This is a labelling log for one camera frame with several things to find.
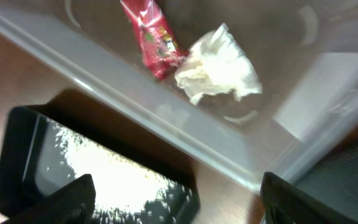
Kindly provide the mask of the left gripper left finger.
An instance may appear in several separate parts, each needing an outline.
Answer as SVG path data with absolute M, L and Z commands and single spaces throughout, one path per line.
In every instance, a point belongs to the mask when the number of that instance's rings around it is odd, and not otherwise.
M 91 223 L 96 191 L 89 174 L 51 182 L 40 175 L 0 175 L 5 223 Z

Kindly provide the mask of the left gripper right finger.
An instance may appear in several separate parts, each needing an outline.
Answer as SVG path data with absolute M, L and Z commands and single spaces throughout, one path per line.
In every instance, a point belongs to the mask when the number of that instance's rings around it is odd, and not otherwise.
M 358 177 L 311 174 L 291 184 L 266 172 L 260 198 L 263 223 L 358 223 Z

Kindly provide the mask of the white tissue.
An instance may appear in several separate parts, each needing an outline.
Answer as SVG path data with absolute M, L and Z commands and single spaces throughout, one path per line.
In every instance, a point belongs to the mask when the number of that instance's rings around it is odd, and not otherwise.
M 225 23 L 208 32 L 189 49 L 189 55 L 174 78 L 190 103 L 197 105 L 204 95 L 233 93 L 240 101 L 261 94 L 262 84 L 251 61 L 229 33 Z

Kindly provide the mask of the red snack wrapper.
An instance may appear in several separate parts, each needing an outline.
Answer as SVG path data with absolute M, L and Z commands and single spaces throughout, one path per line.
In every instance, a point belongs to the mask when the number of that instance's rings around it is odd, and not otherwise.
M 158 79 L 178 68 L 188 52 L 174 36 L 161 8 L 154 0 L 120 0 L 138 42 L 144 65 Z

